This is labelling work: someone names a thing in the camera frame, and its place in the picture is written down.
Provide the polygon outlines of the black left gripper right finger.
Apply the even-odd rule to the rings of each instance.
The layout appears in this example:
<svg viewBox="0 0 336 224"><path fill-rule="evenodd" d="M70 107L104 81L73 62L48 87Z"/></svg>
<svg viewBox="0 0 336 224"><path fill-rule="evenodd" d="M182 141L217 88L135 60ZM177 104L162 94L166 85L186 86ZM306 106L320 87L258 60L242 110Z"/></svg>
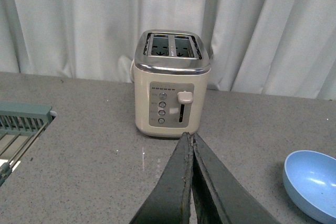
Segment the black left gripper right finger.
<svg viewBox="0 0 336 224"><path fill-rule="evenodd" d="M193 138L192 191L198 223L278 223L204 140Z"/></svg>

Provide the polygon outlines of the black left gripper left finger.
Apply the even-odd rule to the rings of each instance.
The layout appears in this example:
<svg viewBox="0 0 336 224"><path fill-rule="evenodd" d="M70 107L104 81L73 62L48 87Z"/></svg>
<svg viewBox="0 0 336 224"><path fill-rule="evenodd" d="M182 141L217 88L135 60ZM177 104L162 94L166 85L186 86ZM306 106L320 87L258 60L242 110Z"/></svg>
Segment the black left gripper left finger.
<svg viewBox="0 0 336 224"><path fill-rule="evenodd" d="M157 185L131 223L189 223L193 177L191 136L184 132Z"/></svg>

